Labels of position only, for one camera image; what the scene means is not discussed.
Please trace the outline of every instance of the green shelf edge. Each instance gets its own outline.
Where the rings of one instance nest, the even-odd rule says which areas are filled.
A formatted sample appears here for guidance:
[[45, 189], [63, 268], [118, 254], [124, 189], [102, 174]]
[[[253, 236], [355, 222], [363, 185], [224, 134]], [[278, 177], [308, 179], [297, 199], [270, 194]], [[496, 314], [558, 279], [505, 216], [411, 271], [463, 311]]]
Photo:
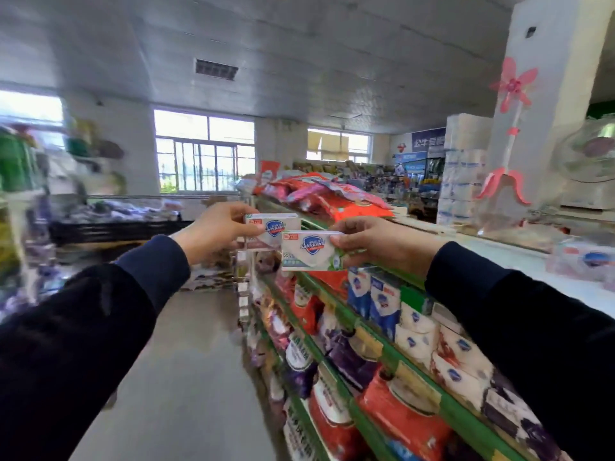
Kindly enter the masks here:
[[[503, 459], [508, 459], [510, 461], [535, 461], [535, 458], [523, 457], [489, 426], [476, 418], [471, 411], [435, 383], [430, 376], [404, 356], [403, 353], [398, 351], [387, 338], [377, 332], [369, 321], [363, 319], [344, 302], [340, 301], [326, 286], [302, 271], [297, 271], [295, 274], [299, 281], [301, 281], [302, 286], [307, 286], [312, 292], [318, 293], [320, 297], [322, 297], [322, 294], [327, 296], [328, 301], [324, 302], [334, 304], [335, 316], [343, 327], [351, 331], [355, 330], [356, 325], [360, 323], [365, 331], [370, 333], [372, 337], [382, 344], [382, 357], [380, 359], [382, 364], [394, 372], [397, 370], [398, 364], [402, 362], [416, 372], [416, 374], [433, 389], [438, 391], [441, 395], [439, 415], [461, 438], [470, 444], [481, 457], [488, 461]], [[496, 451], [498, 451], [500, 455], [505, 456], [505, 458], [497, 457]]]
[[[311, 230], [326, 230], [328, 228], [327, 223], [322, 221], [322, 220], [317, 220], [316, 218], [310, 217], [309, 215], [306, 215], [302, 212], [299, 212], [297, 210], [293, 210], [289, 207], [283, 206], [280, 203], [274, 202], [272, 200], [268, 200], [266, 198], [263, 197], [257, 197], [257, 203], [260, 203], [266, 207], [268, 207], [269, 209], [275, 211], [275, 212], [284, 212], [284, 213], [296, 213], [300, 218], [301, 218], [301, 222], [303, 223], [304, 227], [306, 229], [311, 229]], [[404, 280], [406, 283], [417, 287], [418, 289], [420, 289], [421, 291], [425, 292], [425, 280], [421, 279], [419, 277], [417, 277], [416, 275], [411, 275], [410, 273], [406, 273], [405, 271], [400, 271], [400, 270], [396, 270], [396, 269], [389, 269], [387, 267], [383, 267], [381, 265], [376, 264], [377, 267], [381, 268], [382, 270], [390, 273], [391, 275], [394, 275], [402, 280]]]
[[305, 332], [299, 320], [290, 309], [288, 302], [280, 293], [280, 290], [275, 285], [275, 283], [269, 278], [261, 278], [262, 281], [267, 285], [271, 294], [277, 303], [282, 306], [284, 313], [288, 317], [293, 328], [297, 331], [300, 331], [300, 337], [303, 340], [306, 347], [314, 356], [314, 359], [320, 364], [323, 363], [329, 373], [335, 378], [337, 383], [337, 389], [340, 393], [342, 399], [348, 404], [348, 409], [350, 411], [350, 416], [355, 423], [358, 431], [363, 435], [363, 438], [367, 442], [367, 445], [372, 450], [374, 456], [379, 461], [397, 461], [395, 455], [390, 451], [387, 447], [386, 442], [384, 441], [383, 435], [380, 433], [380, 429], [378, 429], [373, 422], [366, 416], [363, 411], [359, 408], [357, 401], [354, 399], [353, 395], [350, 393], [350, 390], [340, 377], [339, 373], [335, 368], [327, 361], [325, 355], [320, 350], [316, 342], [312, 339], [312, 337]]
[[[263, 323], [263, 320], [261, 319], [258, 311], [255, 309], [252, 309], [252, 313], [254, 314], [255, 319], [257, 321], [257, 328], [260, 330], [260, 332], [265, 337], [265, 342], [266, 342], [267, 347], [270, 348], [277, 356], [278, 362], [276, 366], [277, 367], [283, 366], [286, 360], [284, 356], [281, 354], [281, 352], [273, 344], [273, 341], [271, 340], [271, 337], [269, 336], [269, 333], [267, 332], [267, 329], [265, 328], [265, 324]], [[286, 382], [284, 381], [283, 378], [280, 378], [280, 381], [282, 383], [282, 386], [284, 387], [284, 390], [286, 391], [286, 394], [288, 395], [290, 399], [290, 404], [293, 406], [293, 409], [295, 410], [297, 414], [297, 418], [299, 418], [299, 422], [301, 423], [301, 426], [304, 428], [305, 431], [307, 431], [309, 440], [310, 442], [312, 442], [312, 446], [316, 450], [318, 459], [320, 461], [330, 461], [330, 457], [327, 453], [327, 449], [320, 441], [320, 436], [316, 432], [317, 429], [313, 425], [312, 419], [310, 418], [308, 412], [306, 411], [305, 406], [303, 406], [303, 403], [301, 402], [301, 398], [299, 398], [299, 396], [296, 395], [295, 392], [291, 391], [291, 389], [288, 388], [288, 385], [286, 385]]]

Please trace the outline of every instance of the window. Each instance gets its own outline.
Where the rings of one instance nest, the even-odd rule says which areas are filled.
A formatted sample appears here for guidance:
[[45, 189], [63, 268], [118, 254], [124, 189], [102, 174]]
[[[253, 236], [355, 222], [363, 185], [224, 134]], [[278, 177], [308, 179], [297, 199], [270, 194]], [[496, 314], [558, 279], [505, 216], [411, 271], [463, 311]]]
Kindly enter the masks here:
[[0, 90], [0, 123], [27, 124], [40, 145], [65, 148], [59, 97]]
[[160, 192], [230, 191], [256, 171], [254, 123], [154, 110]]
[[308, 160], [369, 163], [371, 137], [367, 134], [343, 133], [316, 128], [307, 130]]

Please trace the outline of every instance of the gray floor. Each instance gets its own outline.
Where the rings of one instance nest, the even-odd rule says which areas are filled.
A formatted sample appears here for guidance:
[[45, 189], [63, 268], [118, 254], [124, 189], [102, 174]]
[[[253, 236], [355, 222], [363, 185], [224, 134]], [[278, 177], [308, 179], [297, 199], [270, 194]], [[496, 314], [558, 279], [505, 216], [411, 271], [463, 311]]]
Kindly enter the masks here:
[[230, 291], [178, 293], [71, 461], [274, 460]]

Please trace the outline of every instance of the person's left hand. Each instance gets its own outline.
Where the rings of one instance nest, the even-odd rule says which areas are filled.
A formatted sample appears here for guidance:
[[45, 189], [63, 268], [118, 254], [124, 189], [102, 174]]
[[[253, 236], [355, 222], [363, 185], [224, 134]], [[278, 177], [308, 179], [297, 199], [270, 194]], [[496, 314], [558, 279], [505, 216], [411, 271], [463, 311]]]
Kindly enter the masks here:
[[238, 237], [254, 237], [265, 232], [263, 225], [244, 224], [243, 216], [258, 213], [242, 202], [218, 202], [183, 230], [171, 235], [186, 254], [188, 263], [201, 263], [225, 247], [237, 248]]

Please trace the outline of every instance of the dark jacket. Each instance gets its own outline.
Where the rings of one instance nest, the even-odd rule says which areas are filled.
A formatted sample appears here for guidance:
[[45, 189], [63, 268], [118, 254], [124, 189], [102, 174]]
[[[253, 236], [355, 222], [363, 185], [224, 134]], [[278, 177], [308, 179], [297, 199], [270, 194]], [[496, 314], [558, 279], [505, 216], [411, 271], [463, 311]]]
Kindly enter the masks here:
[[[188, 279], [159, 236], [0, 325], [0, 456], [67, 460]], [[575, 461], [609, 453], [615, 321], [456, 243], [429, 270], [445, 304]]]

